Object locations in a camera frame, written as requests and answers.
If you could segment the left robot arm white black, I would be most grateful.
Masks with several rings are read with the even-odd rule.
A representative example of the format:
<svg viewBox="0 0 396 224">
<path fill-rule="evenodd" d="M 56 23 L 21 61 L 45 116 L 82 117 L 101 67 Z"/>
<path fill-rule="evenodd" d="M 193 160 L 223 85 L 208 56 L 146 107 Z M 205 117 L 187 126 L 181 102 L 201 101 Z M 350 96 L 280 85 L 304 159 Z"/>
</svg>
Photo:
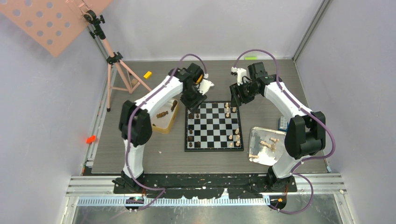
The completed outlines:
<svg viewBox="0 0 396 224">
<path fill-rule="evenodd" d="M 195 113 L 206 100 L 206 93 L 214 86 L 208 77 L 208 73 L 195 63 L 187 68 L 174 68 L 144 97 L 134 102 L 124 102 L 119 130 L 125 144 L 123 173 L 128 177 L 125 187 L 130 192 L 138 193 L 143 187 L 140 176 L 143 174 L 144 147 L 153 132 L 151 119 L 163 105 L 177 95 L 186 109 Z"/>
</svg>

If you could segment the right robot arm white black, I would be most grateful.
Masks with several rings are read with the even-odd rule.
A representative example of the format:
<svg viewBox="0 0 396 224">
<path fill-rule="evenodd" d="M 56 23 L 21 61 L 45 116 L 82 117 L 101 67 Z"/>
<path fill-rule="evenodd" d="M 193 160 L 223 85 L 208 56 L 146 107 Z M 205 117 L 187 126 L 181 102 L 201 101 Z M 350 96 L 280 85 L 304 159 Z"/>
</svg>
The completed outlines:
<svg viewBox="0 0 396 224">
<path fill-rule="evenodd" d="M 230 86 L 231 107 L 247 104 L 261 95 L 272 102 L 288 120 L 285 153 L 268 168 L 266 185 L 279 191 L 290 179 L 297 164 L 325 148 L 325 115 L 301 104 L 277 75 L 269 75 L 264 64 L 254 63 L 248 69 L 231 68 L 237 82 Z"/>
</svg>

